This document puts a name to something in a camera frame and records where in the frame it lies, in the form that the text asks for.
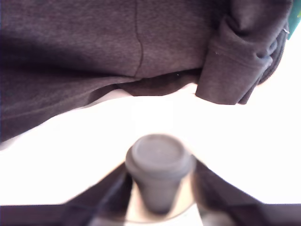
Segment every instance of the cylindrical cap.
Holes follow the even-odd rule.
[[[127,152],[126,167],[137,182],[145,206],[152,212],[169,210],[181,179],[195,159],[177,139],[161,134],[140,138]]]

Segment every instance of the fabric seam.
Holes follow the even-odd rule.
[[[248,67],[248,68],[256,68],[256,69],[260,69],[260,68],[263,68],[265,66],[264,64],[260,64],[260,63],[258,63],[257,65],[255,65],[255,64],[251,65],[251,64],[248,64],[248,63],[246,63],[244,61],[240,61],[233,54],[229,54],[227,52],[227,50],[225,50],[224,48],[220,48],[218,46],[215,46],[215,47],[216,47],[216,49],[211,48],[211,47],[209,47],[209,49],[211,51],[215,52],[216,54],[223,55],[224,57],[227,57],[227,58],[233,60],[234,62],[236,62],[236,63],[238,63],[238,64],[240,64],[242,66],[245,66],[245,67]]]
[[[144,50],[143,50],[143,44],[142,44],[142,42],[141,42],[141,39],[140,39],[140,36],[139,36],[139,33],[138,33],[138,0],[135,0],[135,18],[134,18],[134,20],[135,20],[135,35],[136,35],[136,39],[138,40],[138,43],[139,43],[139,46],[140,46],[140,61],[139,61],[139,65],[138,65],[138,67],[137,67],[137,69],[136,69],[136,72],[135,72],[135,74],[134,74],[134,77],[136,77],[137,76],[137,74],[138,74],[138,71],[139,71],[139,69],[141,68],[141,66],[142,66],[142,62],[143,62],[143,55],[144,55]]]

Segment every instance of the ribbed cuff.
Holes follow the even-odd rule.
[[[220,51],[209,50],[200,76],[196,96],[221,104],[235,105],[247,94],[250,97],[254,85],[271,63],[248,65],[234,60]]]

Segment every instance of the sweatshirt sleeve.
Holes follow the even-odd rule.
[[[196,96],[235,105],[250,95],[273,62],[270,55],[291,6],[291,0],[231,0],[229,14],[209,43]]]

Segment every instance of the gray sweatshirt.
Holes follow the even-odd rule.
[[[5,0],[1,141],[110,90],[164,95],[189,82],[245,104],[277,67],[291,0]]]

